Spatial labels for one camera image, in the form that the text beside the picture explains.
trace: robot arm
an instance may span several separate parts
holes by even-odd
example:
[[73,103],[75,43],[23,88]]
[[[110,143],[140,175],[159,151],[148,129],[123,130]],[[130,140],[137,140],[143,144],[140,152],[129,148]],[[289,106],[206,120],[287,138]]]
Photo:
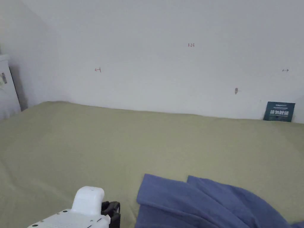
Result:
[[79,189],[71,209],[63,210],[28,228],[119,228],[120,203],[103,202],[102,188]]

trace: bed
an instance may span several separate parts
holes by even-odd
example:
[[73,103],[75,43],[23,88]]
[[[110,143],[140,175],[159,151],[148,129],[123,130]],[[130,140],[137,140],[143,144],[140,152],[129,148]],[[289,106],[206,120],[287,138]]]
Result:
[[145,173],[243,187],[304,220],[304,125],[45,102],[0,122],[0,223],[27,227],[70,208],[82,186],[121,203],[134,227]]

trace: blue cloth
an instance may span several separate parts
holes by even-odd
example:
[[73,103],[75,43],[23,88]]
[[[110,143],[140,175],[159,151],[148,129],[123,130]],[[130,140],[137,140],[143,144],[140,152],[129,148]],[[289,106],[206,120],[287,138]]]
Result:
[[185,183],[145,174],[137,202],[135,228],[292,227],[255,194],[193,176]]

